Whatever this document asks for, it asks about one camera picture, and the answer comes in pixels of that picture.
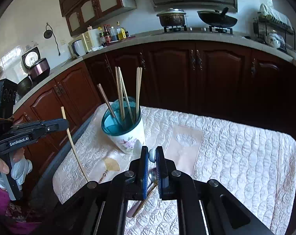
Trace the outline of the white gloved left hand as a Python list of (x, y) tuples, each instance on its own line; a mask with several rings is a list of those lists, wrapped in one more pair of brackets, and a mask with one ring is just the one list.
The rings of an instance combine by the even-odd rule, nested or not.
[(2, 174), (9, 174), (18, 185), (22, 185), (26, 175), (32, 171), (32, 163), (24, 157), (24, 148), (15, 151), (11, 168), (0, 158), (0, 189), (6, 190)]

